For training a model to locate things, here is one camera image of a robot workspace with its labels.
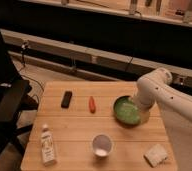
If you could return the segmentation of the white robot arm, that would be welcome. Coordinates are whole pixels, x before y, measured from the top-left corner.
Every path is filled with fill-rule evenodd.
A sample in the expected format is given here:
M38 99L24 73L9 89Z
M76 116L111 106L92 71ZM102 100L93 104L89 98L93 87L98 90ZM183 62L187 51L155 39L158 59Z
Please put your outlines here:
M164 103L192 122L192 96L172 87L172 74L165 68L157 68L141 76L137 82L134 103L141 110L149 110L155 102Z

